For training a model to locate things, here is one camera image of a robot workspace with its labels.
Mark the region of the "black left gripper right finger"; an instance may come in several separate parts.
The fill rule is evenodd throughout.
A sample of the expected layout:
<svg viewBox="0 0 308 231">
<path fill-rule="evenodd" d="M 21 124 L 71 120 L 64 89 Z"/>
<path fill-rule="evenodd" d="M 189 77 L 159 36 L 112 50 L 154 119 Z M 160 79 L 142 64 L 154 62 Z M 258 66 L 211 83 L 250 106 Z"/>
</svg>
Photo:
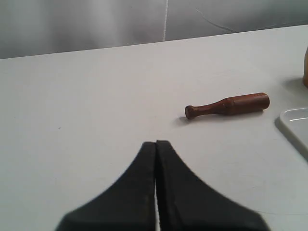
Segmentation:
<svg viewBox="0 0 308 231">
<path fill-rule="evenodd" d="M 156 195 L 163 231 L 267 231 L 257 212 L 212 189 L 168 141 L 156 142 Z"/>
</svg>

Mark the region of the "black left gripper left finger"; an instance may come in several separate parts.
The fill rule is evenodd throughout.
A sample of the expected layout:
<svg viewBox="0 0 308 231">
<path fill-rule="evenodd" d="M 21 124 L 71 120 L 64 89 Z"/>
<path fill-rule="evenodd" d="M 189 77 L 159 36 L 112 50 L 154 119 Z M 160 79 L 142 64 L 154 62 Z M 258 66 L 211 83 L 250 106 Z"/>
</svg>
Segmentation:
<svg viewBox="0 0 308 231">
<path fill-rule="evenodd" d="M 123 175 L 106 191 L 67 213 L 58 231 L 154 231 L 154 142 L 144 142 Z"/>
</svg>

